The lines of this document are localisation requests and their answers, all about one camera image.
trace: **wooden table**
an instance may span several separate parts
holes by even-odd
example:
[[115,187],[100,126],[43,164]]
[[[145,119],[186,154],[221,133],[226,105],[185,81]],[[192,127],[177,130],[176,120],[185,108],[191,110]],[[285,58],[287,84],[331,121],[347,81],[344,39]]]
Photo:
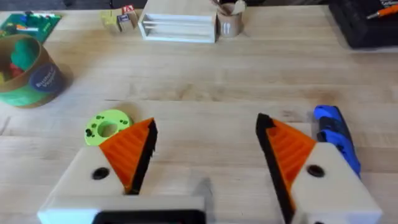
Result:
[[311,134],[317,104],[340,107],[381,223],[398,220],[396,50],[348,49],[323,6],[249,8],[244,33],[216,44],[112,37],[98,11],[63,13],[45,47],[72,85],[40,108],[1,104],[0,223],[39,222],[36,211],[85,145],[86,122],[110,108],[156,119],[142,194],[204,195],[218,223],[280,223],[256,116]]

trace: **small wooden block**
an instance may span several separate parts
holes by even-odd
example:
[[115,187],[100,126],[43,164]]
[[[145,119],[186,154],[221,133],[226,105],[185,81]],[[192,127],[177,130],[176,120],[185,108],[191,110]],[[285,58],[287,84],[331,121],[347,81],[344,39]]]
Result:
[[118,34],[121,32],[121,28],[118,24],[118,16],[122,14],[120,9],[101,11],[101,21],[104,27],[112,34]]

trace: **printed label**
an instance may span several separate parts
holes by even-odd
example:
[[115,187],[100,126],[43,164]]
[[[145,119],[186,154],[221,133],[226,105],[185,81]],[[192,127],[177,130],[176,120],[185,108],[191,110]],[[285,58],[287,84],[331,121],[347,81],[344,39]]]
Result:
[[59,68],[49,62],[30,74],[29,84],[37,91],[54,93],[61,90],[63,79]]

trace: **cardboard tube container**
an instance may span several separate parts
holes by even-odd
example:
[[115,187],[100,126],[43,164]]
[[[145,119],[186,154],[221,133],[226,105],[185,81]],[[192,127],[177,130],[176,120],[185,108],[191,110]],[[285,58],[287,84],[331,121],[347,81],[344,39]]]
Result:
[[[223,8],[232,12],[235,8],[234,3],[226,3],[222,5]],[[235,37],[243,30],[242,12],[236,15],[227,16],[217,11],[218,18],[218,33],[222,37]]]
[[12,35],[0,39],[0,72],[11,72],[11,54],[16,42],[21,39],[37,44],[38,56],[24,73],[0,84],[0,100],[19,108],[35,108],[48,103],[63,90],[65,77],[43,45],[29,35]]

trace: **red toy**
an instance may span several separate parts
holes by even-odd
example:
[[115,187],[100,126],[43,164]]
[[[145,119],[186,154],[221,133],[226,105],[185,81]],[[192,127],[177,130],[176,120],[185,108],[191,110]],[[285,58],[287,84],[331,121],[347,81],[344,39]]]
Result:
[[16,65],[13,63],[10,63],[10,71],[11,71],[11,76],[13,78],[18,77],[20,74],[24,73],[24,71],[20,68],[18,68]]

